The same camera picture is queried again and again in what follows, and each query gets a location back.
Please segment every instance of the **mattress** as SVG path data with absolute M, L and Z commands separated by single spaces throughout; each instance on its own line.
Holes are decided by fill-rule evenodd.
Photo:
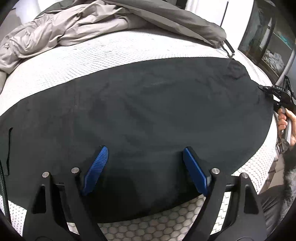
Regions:
M 73 46 L 60 46 L 26 59 L 6 80 L 0 95 L 0 115 L 19 100 L 50 87 L 103 69 L 163 58 L 218 57 L 228 58 L 222 49 L 201 41 L 160 29 L 121 31 L 106 34 Z M 236 50 L 234 59 L 242 63 L 250 78 L 261 85 L 272 85 L 266 74 L 245 55 Z M 266 139 L 254 156 L 233 175 L 249 174 L 259 192 L 275 157 L 276 120 L 273 116 Z M 223 224 L 230 193 L 225 193 L 212 233 Z M 108 240 L 182 240 L 196 219 L 205 197 L 202 195 L 171 210 L 130 221 L 98 224 Z M 2 197 L 0 208 L 3 210 Z M 26 210 L 9 202 L 13 227 L 22 234 Z M 77 232 L 75 224 L 69 229 Z

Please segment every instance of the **blue rubber pad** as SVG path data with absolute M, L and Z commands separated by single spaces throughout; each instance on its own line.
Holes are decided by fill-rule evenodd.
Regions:
M 107 160 L 108 148 L 104 146 L 84 177 L 84 187 L 81 192 L 83 196 L 94 190 Z
M 183 161 L 197 191 L 202 193 L 204 196 L 207 196 L 207 178 L 188 148 L 185 148 L 183 151 Z

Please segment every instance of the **wrinkled fabric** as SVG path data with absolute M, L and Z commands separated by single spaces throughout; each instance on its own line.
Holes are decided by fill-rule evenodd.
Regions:
M 160 0 L 103 0 L 125 7 L 147 21 L 168 31 L 200 39 L 218 48 L 223 45 L 226 33 L 223 28 L 210 23 L 192 12 Z
M 63 1 L 56 2 L 56 3 L 52 4 L 50 7 L 48 7 L 47 9 L 42 11 L 41 13 L 39 13 L 37 17 L 43 15 L 46 12 L 65 10 L 65 9 L 71 8 L 76 5 L 89 4 L 94 1 L 95 0 L 63 0 Z
M 44 14 L 8 34 L 0 47 L 0 70 L 10 74 L 23 58 L 36 56 L 55 46 L 81 43 L 95 36 L 129 28 L 146 21 L 129 10 L 97 0 L 56 14 Z
M 280 218 L 284 185 L 273 186 L 258 195 L 266 221 L 267 235 L 275 229 Z

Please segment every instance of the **hand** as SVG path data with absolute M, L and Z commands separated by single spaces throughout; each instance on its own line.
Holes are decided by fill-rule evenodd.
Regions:
M 292 132 L 291 132 L 291 141 L 290 146 L 294 146 L 296 144 L 296 116 L 292 111 L 289 111 L 286 108 L 286 114 L 283 114 L 283 110 L 278 110 L 278 131 L 279 131 L 279 137 L 281 137 L 282 133 L 281 131 L 286 129 L 286 126 L 288 125 L 288 122 L 286 122 L 287 117 L 289 117 L 292 121 Z

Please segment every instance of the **bolt head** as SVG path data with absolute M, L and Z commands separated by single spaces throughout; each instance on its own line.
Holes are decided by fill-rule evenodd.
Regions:
M 71 172 L 72 172 L 73 174 L 75 174 L 75 173 L 79 172 L 79 168 L 78 168 L 78 167 L 73 167 L 73 168 L 71 169 Z
M 219 174 L 220 173 L 220 170 L 218 169 L 218 168 L 216 168 L 216 167 L 214 167 L 213 169 L 212 169 L 212 173 L 214 173 L 214 174 Z
M 46 177 L 48 177 L 48 176 L 49 176 L 49 172 L 44 172 L 44 173 L 42 173 L 42 177 L 46 178 Z
M 242 177 L 243 177 L 243 178 L 248 178 L 249 175 L 248 175 L 247 173 L 243 172 L 243 173 L 242 173 Z

